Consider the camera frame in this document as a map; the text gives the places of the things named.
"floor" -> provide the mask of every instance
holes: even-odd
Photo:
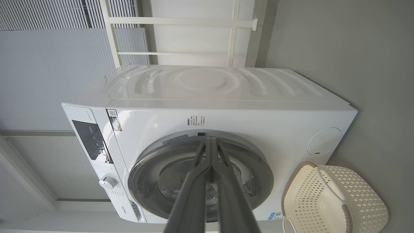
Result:
[[[290,68],[359,113],[329,160],[388,207],[381,231],[409,232],[414,202],[414,2],[280,0],[265,67]]]

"sticker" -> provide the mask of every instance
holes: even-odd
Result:
[[[109,121],[111,122],[112,129],[114,131],[122,131],[121,123],[118,120],[118,114],[116,113],[115,109],[107,109]]]
[[[192,115],[187,118],[187,125],[202,126],[205,125],[206,117]]]
[[[277,213],[271,213],[269,216],[269,220],[273,220],[273,219],[282,219],[282,212],[277,212]]]
[[[118,117],[118,114],[116,113],[116,110],[114,110],[114,109],[108,109],[108,116],[110,116],[110,117]]]

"white laundry basket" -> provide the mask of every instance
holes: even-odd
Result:
[[[301,163],[282,196],[283,230],[296,233],[378,233],[388,210],[375,191],[351,169]]]

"metal railing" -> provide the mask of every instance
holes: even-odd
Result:
[[[162,52],[120,52],[113,29],[114,24],[173,24],[173,25],[193,25],[193,26],[215,26],[231,27],[229,50],[227,53],[227,66],[233,66],[234,46],[236,44],[236,33],[238,27],[251,28],[256,31],[257,19],[252,21],[238,20],[240,0],[233,1],[232,19],[191,19],[191,18],[157,18],[157,17],[111,17],[108,0],[100,0],[103,21],[105,22],[106,33],[108,35],[109,46],[115,67],[121,66],[121,54],[127,55],[192,55],[192,56],[223,56],[224,53],[162,53]]]

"washing machine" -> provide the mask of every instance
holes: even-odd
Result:
[[[203,138],[218,137],[257,221],[304,161],[325,164],[357,111],[289,69],[119,67],[63,109],[123,219],[166,223]],[[206,220],[217,221],[207,187]]]

